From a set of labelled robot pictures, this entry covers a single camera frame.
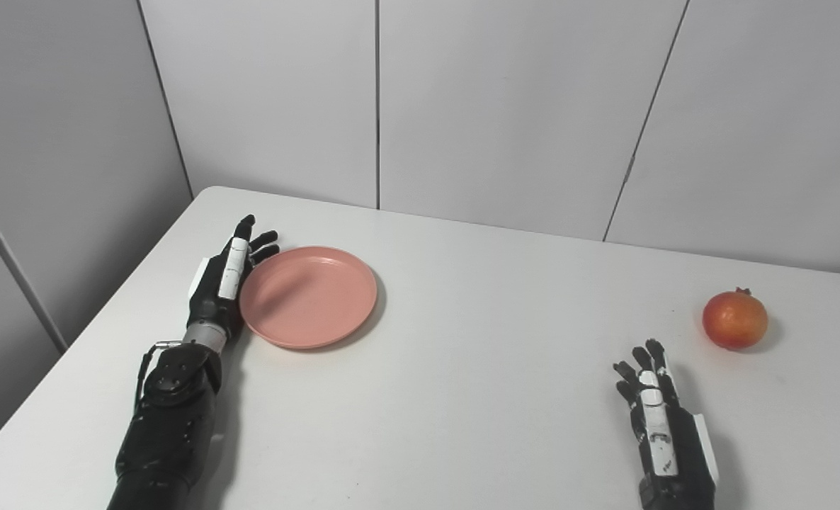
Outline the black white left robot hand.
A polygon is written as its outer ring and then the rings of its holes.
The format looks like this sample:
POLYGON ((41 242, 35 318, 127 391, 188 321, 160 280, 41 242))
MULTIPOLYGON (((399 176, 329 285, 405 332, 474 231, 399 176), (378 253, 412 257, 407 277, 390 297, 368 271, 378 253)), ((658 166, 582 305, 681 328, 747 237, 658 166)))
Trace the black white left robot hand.
POLYGON ((242 332, 242 286, 261 262, 280 253, 275 230, 251 238, 255 223, 253 215, 243 217, 222 251, 204 262, 189 300, 184 343, 220 354, 242 332))

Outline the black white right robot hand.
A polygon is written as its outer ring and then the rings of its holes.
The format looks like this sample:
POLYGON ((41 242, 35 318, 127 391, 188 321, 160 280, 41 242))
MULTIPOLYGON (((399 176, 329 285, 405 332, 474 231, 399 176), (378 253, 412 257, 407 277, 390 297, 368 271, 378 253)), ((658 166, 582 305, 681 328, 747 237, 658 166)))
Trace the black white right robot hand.
POLYGON ((647 339, 627 361, 612 368, 615 389, 626 400, 637 440, 643 478, 638 498, 643 509, 714 509, 719 471, 702 414, 682 406, 666 351, 647 339))

